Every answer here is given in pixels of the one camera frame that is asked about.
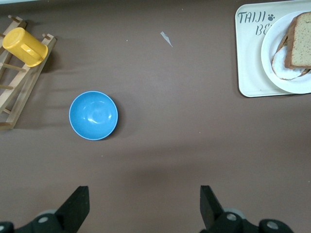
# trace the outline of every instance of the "white tray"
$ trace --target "white tray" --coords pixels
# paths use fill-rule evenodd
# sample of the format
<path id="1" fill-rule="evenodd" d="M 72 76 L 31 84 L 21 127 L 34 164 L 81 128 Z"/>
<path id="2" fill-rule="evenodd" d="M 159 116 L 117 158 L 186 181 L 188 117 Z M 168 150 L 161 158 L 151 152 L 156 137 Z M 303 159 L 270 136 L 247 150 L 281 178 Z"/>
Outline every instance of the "white tray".
<path id="1" fill-rule="evenodd" d="M 263 70 L 260 51 L 268 29 L 283 16 L 311 11 L 311 0 L 246 4 L 235 14 L 239 90 L 246 97 L 290 95 L 275 86 Z"/>

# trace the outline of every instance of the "wooden rack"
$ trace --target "wooden rack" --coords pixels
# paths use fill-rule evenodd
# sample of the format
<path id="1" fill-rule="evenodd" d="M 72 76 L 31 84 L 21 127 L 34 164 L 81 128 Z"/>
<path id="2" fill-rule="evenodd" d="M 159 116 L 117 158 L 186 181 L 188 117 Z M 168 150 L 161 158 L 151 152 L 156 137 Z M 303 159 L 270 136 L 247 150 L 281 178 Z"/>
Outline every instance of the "wooden rack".
<path id="1" fill-rule="evenodd" d="M 28 67 L 24 65 L 23 67 L 17 67 L 10 65 L 10 59 L 12 54 L 2 47 L 2 41 L 5 35 L 9 31 L 17 27 L 26 27 L 26 22 L 19 17 L 9 16 L 12 20 L 10 26 L 2 34 L 0 33 L 0 88 L 4 89 L 0 95 L 0 114 L 7 114 L 8 117 L 5 122 L 0 122 L 0 130 L 13 129 L 26 102 L 28 97 L 33 90 L 33 87 L 56 43 L 56 38 L 50 34 L 43 34 L 42 44 L 46 45 L 49 49 L 45 60 L 35 66 Z M 4 74 L 6 68 L 14 69 L 17 71 L 17 75 L 12 79 L 9 85 L 2 85 L 1 78 Z M 13 101 L 14 97 L 17 99 L 11 110 L 7 109 L 8 104 Z"/>

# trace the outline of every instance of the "white paper scrap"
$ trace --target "white paper scrap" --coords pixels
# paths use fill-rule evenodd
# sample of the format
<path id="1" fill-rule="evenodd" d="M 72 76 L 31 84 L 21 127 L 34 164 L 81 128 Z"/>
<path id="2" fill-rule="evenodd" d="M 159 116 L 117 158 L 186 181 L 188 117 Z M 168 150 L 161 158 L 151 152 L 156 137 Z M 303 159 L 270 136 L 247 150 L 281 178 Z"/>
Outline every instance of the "white paper scrap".
<path id="1" fill-rule="evenodd" d="M 172 46 L 173 47 L 173 45 L 171 44 L 171 42 L 170 42 L 170 39 L 169 39 L 169 37 L 164 33 L 164 32 L 161 32 L 161 35 L 163 36 L 163 38 L 170 44 L 170 46 Z"/>

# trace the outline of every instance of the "wooden peg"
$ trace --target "wooden peg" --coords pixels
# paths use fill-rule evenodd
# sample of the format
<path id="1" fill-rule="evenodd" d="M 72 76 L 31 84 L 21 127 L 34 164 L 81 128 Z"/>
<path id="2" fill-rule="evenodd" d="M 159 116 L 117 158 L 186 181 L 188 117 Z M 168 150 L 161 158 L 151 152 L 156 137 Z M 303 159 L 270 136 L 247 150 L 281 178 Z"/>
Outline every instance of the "wooden peg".
<path id="1" fill-rule="evenodd" d="M 46 34 L 42 34 L 42 36 L 44 37 L 44 38 L 46 38 L 47 40 L 50 40 L 51 38 L 48 36 L 48 35 L 46 35 Z"/>
<path id="2" fill-rule="evenodd" d="M 7 114 L 11 114 L 11 111 L 8 110 L 7 108 L 5 108 L 3 111 L 4 111 L 5 113 L 7 113 Z"/>
<path id="3" fill-rule="evenodd" d="M 9 90 L 13 89 L 12 86 L 6 86 L 6 85 L 0 85 L 0 88 L 9 89 Z"/>
<path id="4" fill-rule="evenodd" d="M 0 66 L 3 66 L 5 68 L 9 68 L 9 69 L 14 69 L 14 70 L 21 71 L 21 72 L 26 72 L 27 71 L 27 70 L 25 70 L 23 68 L 19 68 L 19 67 L 12 66 L 12 65 L 9 65 L 9 64 L 6 64 L 6 63 L 2 63 L 2 62 L 0 62 Z"/>
<path id="5" fill-rule="evenodd" d="M 9 16 L 9 18 L 10 18 L 11 20 L 15 21 L 16 23 L 19 23 L 19 20 L 18 20 L 17 18 L 15 18 L 15 17 Z"/>

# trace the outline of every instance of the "bread slice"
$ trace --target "bread slice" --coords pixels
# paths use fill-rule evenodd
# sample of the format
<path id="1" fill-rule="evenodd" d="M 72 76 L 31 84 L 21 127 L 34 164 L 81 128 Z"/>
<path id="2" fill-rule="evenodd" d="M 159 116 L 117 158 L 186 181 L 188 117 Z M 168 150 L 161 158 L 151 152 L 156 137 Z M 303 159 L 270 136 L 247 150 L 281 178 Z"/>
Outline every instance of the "bread slice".
<path id="1" fill-rule="evenodd" d="M 288 29 L 286 68 L 311 68 L 311 12 L 296 16 Z"/>

